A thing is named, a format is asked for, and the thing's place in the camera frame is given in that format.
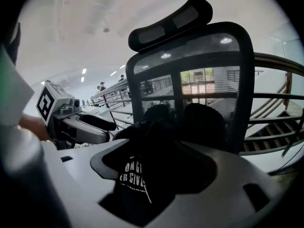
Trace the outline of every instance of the chair headrest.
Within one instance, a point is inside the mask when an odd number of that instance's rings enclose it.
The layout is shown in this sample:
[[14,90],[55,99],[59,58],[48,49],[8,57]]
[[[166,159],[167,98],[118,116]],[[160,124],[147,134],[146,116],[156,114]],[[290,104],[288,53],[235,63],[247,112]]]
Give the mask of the chair headrest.
[[207,25],[212,15],[212,6],[206,0],[188,0],[181,8],[164,19],[132,31],[129,35],[129,47],[139,52],[198,24]]

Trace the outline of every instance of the black slot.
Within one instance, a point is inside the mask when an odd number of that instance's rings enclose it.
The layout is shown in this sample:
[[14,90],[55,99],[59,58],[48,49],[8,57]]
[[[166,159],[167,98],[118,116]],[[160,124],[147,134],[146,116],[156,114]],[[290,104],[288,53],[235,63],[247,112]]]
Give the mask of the black slot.
[[256,212],[260,211],[268,202],[269,198],[257,184],[249,183],[243,186]]
[[72,160],[73,158],[71,156],[64,156],[64,157],[61,157],[61,160],[62,162],[67,162],[67,161],[70,161]]

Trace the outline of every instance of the white ceiling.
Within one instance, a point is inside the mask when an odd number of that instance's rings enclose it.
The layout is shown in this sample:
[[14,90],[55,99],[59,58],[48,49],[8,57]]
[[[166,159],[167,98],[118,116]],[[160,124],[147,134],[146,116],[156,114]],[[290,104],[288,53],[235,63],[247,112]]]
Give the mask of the white ceiling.
[[[273,0],[207,1],[213,7],[211,23],[240,24],[258,52],[269,53],[265,43],[268,36],[288,22]],[[155,23],[185,2],[29,0],[19,18],[17,70],[30,85],[60,75],[63,80],[78,82],[82,68],[97,68],[99,74],[107,76],[135,54],[128,47],[128,35],[133,29]]]

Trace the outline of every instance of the white cube with marker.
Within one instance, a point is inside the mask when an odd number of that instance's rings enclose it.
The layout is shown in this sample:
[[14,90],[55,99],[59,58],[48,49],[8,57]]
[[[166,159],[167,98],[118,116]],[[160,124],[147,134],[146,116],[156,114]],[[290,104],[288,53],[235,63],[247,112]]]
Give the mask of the white cube with marker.
[[69,104],[73,98],[75,97],[60,85],[45,82],[36,105],[36,109],[45,125],[48,125],[53,112],[57,111],[62,105]]

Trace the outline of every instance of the ceiling light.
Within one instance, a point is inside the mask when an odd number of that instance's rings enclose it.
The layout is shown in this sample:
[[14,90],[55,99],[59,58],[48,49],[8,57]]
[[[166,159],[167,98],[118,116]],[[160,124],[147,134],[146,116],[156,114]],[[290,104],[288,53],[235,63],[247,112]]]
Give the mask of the ceiling light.
[[222,44],[227,44],[227,43],[230,43],[232,41],[232,39],[230,39],[230,38],[228,38],[228,37],[225,37],[225,38],[223,38],[220,42],[222,43]]
[[169,57],[171,57],[171,54],[169,54],[169,53],[164,53],[164,54],[162,54],[161,55],[161,58],[169,58]]

